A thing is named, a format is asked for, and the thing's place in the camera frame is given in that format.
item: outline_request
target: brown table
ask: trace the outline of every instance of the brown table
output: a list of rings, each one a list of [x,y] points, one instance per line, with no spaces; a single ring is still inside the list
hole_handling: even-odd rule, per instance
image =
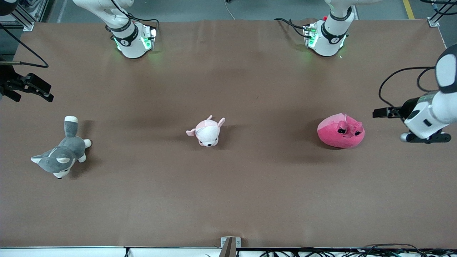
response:
[[[104,24],[37,24],[22,40],[53,103],[1,101],[1,246],[457,247],[457,139],[406,144],[399,120],[373,119],[393,71],[434,65],[444,46],[426,20],[356,21],[322,58],[276,21],[160,25],[156,52],[124,58]],[[24,48],[16,60],[34,61]],[[418,71],[391,79],[400,105]],[[436,88],[433,72],[422,85]],[[320,143],[323,118],[347,112],[367,131],[355,149]],[[220,143],[186,136],[226,117]],[[93,140],[62,180],[30,161],[57,144],[66,115]],[[446,132],[457,136],[457,126]]]

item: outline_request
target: plush toy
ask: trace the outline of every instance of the plush toy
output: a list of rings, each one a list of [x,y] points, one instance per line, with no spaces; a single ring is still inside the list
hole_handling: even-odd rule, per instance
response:
[[[365,130],[361,122],[338,113],[323,120],[317,127],[322,142],[339,148],[354,147],[362,142]]]
[[[78,131],[78,119],[74,116],[66,116],[64,120],[65,138],[53,149],[31,158],[45,171],[54,174],[58,179],[63,178],[69,172],[73,164],[78,160],[86,160],[85,149],[92,145],[89,139],[76,136]]]
[[[225,118],[222,118],[219,123],[211,120],[212,115],[210,115],[206,120],[200,122],[194,129],[187,130],[186,133],[188,136],[196,136],[198,143],[201,146],[215,146],[219,142],[219,132],[221,131],[221,126],[225,122]]]

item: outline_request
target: tiled floor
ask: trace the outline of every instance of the tiled floor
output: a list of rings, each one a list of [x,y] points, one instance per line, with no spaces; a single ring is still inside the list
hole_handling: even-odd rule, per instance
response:
[[[419,0],[409,0],[416,18],[433,14],[430,5]],[[233,0],[227,4],[236,19],[272,20],[277,17],[301,20],[307,17],[321,18],[329,7],[323,0]],[[50,0],[47,22],[102,22],[92,13],[82,9],[72,0]],[[224,0],[137,0],[127,9],[136,17],[156,18],[160,21],[198,21],[231,19]],[[357,7],[360,19],[398,20],[407,19],[403,0],[384,0],[374,5]],[[443,37],[447,45],[457,42],[457,16],[444,17],[441,21]],[[0,54],[13,53],[17,43],[0,31]]]

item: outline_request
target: yellow line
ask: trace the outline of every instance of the yellow line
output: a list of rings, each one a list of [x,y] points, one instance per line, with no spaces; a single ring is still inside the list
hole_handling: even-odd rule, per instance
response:
[[[413,9],[409,4],[409,0],[403,0],[404,8],[406,9],[406,14],[408,14],[408,19],[414,19]]]

